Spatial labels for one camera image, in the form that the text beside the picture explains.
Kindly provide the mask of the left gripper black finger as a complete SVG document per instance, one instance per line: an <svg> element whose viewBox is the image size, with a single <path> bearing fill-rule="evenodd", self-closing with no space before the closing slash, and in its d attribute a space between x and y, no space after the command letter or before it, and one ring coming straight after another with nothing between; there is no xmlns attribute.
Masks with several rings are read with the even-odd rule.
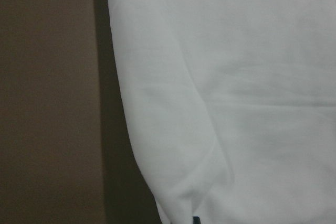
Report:
<svg viewBox="0 0 336 224"><path fill-rule="evenodd" d="M198 216L193 216L193 224L200 224L200 218Z"/></svg>

